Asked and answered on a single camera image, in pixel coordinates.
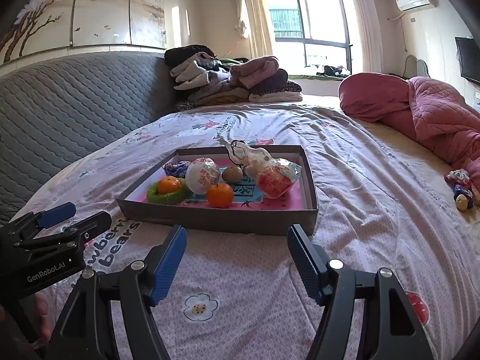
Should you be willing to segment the left hand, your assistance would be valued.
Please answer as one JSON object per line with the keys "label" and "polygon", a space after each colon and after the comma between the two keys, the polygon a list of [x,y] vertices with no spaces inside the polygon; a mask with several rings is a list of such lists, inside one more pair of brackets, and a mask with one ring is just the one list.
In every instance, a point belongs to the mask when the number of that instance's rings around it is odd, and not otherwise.
{"label": "left hand", "polygon": [[1,295],[1,347],[13,359],[44,356],[52,329],[43,292],[22,299]]}

